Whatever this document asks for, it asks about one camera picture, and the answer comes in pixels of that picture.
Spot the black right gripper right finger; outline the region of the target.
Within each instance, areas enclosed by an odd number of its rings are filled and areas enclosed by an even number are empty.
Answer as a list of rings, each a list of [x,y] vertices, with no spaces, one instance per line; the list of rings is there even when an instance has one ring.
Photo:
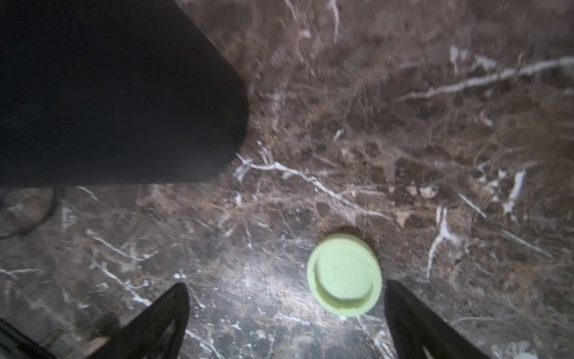
[[[399,281],[386,281],[387,325],[399,358],[486,358]]]

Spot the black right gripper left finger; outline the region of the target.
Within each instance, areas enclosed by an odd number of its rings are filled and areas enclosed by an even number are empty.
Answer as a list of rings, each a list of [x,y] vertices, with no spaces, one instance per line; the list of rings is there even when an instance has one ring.
[[[189,312],[186,285],[174,284],[90,357],[177,359]]]

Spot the light green jar lid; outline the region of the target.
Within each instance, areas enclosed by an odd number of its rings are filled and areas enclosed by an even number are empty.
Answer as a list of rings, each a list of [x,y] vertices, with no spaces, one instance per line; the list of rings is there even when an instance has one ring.
[[[306,279],[314,299],[339,317],[358,317],[378,302],[383,277],[378,259],[361,239],[346,233],[324,237],[310,254]]]

